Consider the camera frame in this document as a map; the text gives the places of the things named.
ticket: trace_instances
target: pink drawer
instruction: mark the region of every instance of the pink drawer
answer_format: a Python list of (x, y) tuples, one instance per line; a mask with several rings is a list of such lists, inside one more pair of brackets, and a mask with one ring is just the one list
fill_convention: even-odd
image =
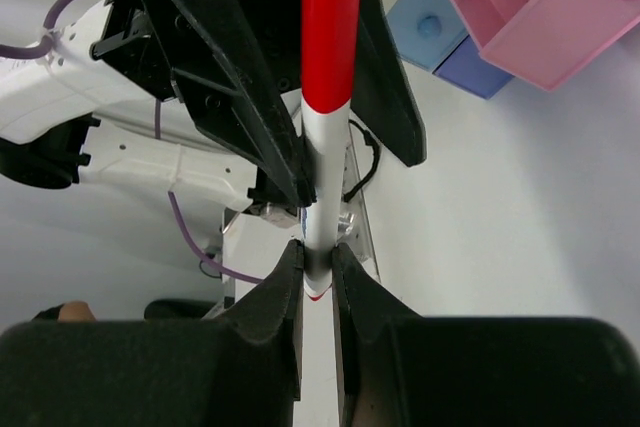
[(640, 0), (452, 0), (488, 62), (552, 90), (640, 22)]

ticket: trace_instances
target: white robot part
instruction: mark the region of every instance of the white robot part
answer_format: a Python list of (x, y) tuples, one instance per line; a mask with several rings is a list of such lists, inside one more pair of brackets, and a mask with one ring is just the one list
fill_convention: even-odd
[(80, 183), (148, 184), (176, 194), (210, 199), (242, 212), (251, 205), (257, 168), (237, 155), (206, 152), (158, 141), (102, 121), (89, 129)]
[(0, 62), (1, 138), (25, 144), (99, 108), (152, 102), (143, 89), (91, 58), (91, 45), (101, 38), (110, 9), (100, 2), (54, 32), (54, 50), (41, 59)]

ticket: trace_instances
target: white marker barrel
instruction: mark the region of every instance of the white marker barrel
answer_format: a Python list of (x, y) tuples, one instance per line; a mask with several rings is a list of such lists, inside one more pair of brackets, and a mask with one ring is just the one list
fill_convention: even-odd
[(302, 0), (302, 124), (315, 166), (317, 201), (302, 212), (304, 288), (331, 286), (338, 238), (360, 0)]

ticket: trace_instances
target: purple cable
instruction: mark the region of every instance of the purple cable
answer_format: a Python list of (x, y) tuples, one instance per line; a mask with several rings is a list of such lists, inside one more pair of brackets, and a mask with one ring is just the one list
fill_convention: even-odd
[[(161, 129), (161, 114), (162, 114), (162, 102), (156, 99), (156, 105), (153, 115), (153, 130), (155, 133), (156, 139), (160, 140), (162, 137), (162, 129)], [(180, 206), (178, 205), (178, 199), (176, 199), (176, 194), (173, 192), (167, 192), (169, 195), (169, 202), (171, 203), (171, 210), (173, 210), (173, 216), (176, 218), (176, 223), (178, 224), (178, 228), (182, 233), (182, 237), (184, 237), (185, 242), (191, 249), (196, 257), (198, 257), (202, 262), (207, 264), (208, 266), (216, 269), (221, 274), (225, 274), (232, 279), (243, 280), (245, 282), (249, 282), (250, 284), (259, 284), (262, 282), (262, 279), (257, 277), (252, 277), (247, 274), (243, 274), (240, 272), (236, 272), (235, 270), (231, 270), (219, 262), (216, 262), (212, 258), (210, 258), (207, 254), (205, 254), (200, 248), (196, 245), (193, 237), (189, 233), (189, 229), (187, 228), (187, 224), (184, 221), (184, 217), (182, 216), (182, 212), (180, 211)]]
[(178, 223), (178, 227), (180, 228), (180, 232), (182, 232), (182, 236), (184, 240), (187, 242), (187, 245), (191, 249), (191, 251), (205, 264), (213, 267), (218, 272), (228, 275), (232, 279), (243, 280), (245, 282), (249, 282), (251, 284), (259, 284), (262, 282), (262, 279), (258, 279), (257, 277), (252, 277), (247, 274), (242, 274), (240, 272), (236, 272), (235, 270), (231, 270), (223, 266), (222, 264), (216, 262), (215, 260), (209, 258), (207, 254), (205, 254), (202, 250), (198, 248), (196, 243), (193, 241), (189, 230), (187, 229), (187, 225), (184, 222), (184, 218), (182, 217), (182, 213), (180, 212), (180, 207), (178, 206), (178, 201), (176, 199), (176, 195), (173, 192), (168, 192), (169, 194), (169, 202), (171, 202), (171, 209), (173, 209), (173, 215), (176, 218), (176, 222)]
[[(42, 24), (46, 30), (52, 30), (56, 26), (58, 17), (62, 11), (74, 0), (56, 0), (47, 12)], [(12, 47), (0, 44), (0, 57), (7, 59), (31, 60), (39, 59), (47, 55), (53, 49), (53, 39), (45, 35), (40, 39), (40, 43), (33, 47)]]

